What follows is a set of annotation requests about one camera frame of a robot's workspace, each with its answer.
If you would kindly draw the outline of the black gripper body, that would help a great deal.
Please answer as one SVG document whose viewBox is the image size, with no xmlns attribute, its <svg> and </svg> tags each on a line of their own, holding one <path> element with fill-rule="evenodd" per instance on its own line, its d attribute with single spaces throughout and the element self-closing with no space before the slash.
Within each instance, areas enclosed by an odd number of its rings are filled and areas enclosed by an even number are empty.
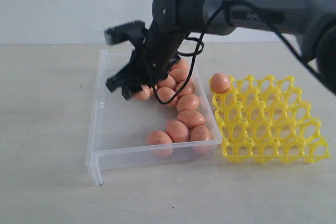
<svg viewBox="0 0 336 224">
<path fill-rule="evenodd" d="M 126 34 L 134 45 L 129 63 L 125 86 L 139 88 L 163 80 L 172 63 L 177 61 L 177 50 L 190 33 L 173 29 L 161 31 L 152 23 L 149 29 L 144 22 L 129 22 Z"/>
</svg>

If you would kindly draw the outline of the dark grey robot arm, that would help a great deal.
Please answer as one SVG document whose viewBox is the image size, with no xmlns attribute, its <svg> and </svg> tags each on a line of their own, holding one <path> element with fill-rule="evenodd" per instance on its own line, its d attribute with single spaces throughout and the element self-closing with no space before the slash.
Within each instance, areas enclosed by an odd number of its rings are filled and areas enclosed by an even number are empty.
<svg viewBox="0 0 336 224">
<path fill-rule="evenodd" d="M 226 36 L 238 27 L 294 35 L 300 48 L 294 56 L 305 68 L 316 60 L 313 75 L 335 92 L 335 0 L 153 0 L 152 17 L 149 28 L 136 20 L 104 33 L 108 45 L 134 45 L 129 62 L 106 80 L 125 99 L 163 80 L 191 33 Z"/>
</svg>

